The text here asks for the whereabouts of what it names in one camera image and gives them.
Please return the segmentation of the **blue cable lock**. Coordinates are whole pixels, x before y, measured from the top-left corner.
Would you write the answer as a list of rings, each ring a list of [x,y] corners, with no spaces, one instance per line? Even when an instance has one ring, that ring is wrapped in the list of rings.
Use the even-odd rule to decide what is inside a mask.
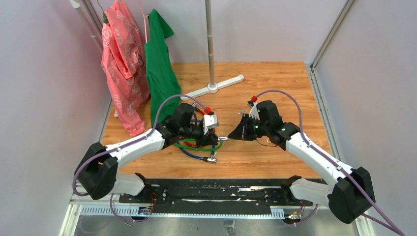
[[[191,122],[196,122],[196,123],[200,123],[201,121],[200,120],[198,120],[198,119],[192,119],[191,120]],[[184,148],[179,148],[180,149],[180,151],[182,152],[182,153],[184,153],[185,155],[187,155],[187,156],[189,156],[189,157],[191,157],[191,158],[194,158],[194,159],[198,159],[198,160],[203,160],[203,161],[206,161],[205,159],[204,159],[204,157],[199,157],[199,156],[196,156],[196,155],[193,155],[193,154],[191,154],[191,153],[189,153],[189,152],[187,152]],[[211,151],[211,154],[210,154],[210,158],[214,158],[214,155],[215,155],[215,151]]]

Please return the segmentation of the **green cable lock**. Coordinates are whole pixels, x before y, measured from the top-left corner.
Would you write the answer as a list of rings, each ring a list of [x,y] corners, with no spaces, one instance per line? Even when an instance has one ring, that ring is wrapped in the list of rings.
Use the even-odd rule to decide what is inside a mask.
[[[197,143],[196,139],[192,139],[192,138],[180,138],[178,142],[174,143],[173,145],[175,147],[178,148],[183,148],[183,149],[189,149],[189,150],[194,150],[194,151],[201,151],[201,152],[216,152],[219,149],[221,149],[223,147],[224,141],[220,141],[219,144],[214,145],[214,147],[212,147],[212,145],[209,145],[210,148],[203,148],[203,147],[197,147],[196,145],[182,145],[180,144],[180,142],[195,142]]]

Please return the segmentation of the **red cable lock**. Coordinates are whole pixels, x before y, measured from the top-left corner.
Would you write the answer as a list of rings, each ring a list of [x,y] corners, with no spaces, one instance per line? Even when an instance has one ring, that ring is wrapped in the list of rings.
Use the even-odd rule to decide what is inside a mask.
[[[200,123],[202,123],[203,124],[203,117],[204,117],[204,114],[206,114],[206,112],[205,112],[205,109],[204,109],[204,111],[203,110],[201,110],[201,109],[199,109],[199,108],[197,108],[196,106],[197,106],[197,103],[193,103],[192,104],[192,106],[193,106],[193,108],[194,108],[194,112],[193,112],[193,118],[192,119],[198,119],[198,120],[200,120],[201,122]],[[185,135],[183,135],[183,137],[185,137],[185,138],[192,138],[192,124],[198,124],[198,123],[196,123],[196,122],[191,122],[190,121],[190,125],[189,125],[189,128],[188,128],[188,130],[186,130],[185,131]]]

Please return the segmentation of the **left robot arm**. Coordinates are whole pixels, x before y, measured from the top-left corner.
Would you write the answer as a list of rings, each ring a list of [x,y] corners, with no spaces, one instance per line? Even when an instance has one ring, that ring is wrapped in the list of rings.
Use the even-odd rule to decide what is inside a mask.
[[[179,142],[181,137],[194,139],[197,146],[212,146],[219,142],[214,129],[218,118],[206,109],[200,122],[193,123],[195,108],[190,104],[180,104],[170,116],[147,132],[124,142],[104,146],[96,142],[88,148],[74,177],[84,188],[78,196],[90,196],[99,200],[109,194],[128,194],[137,202],[150,199],[150,183],[140,174],[123,174],[119,170],[139,157],[163,150]]]

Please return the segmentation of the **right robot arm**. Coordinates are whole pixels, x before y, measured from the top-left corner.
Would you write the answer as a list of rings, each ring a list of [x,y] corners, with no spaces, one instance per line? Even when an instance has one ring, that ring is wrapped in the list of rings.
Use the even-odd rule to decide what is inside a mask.
[[[365,213],[375,202],[370,173],[342,163],[317,146],[300,127],[284,122],[277,106],[270,100],[250,102],[249,113],[244,113],[229,139],[255,141],[267,137],[269,141],[301,159],[315,170],[324,183],[301,176],[285,180],[280,188],[281,199],[287,205],[304,200],[327,207],[343,223],[349,224]]]

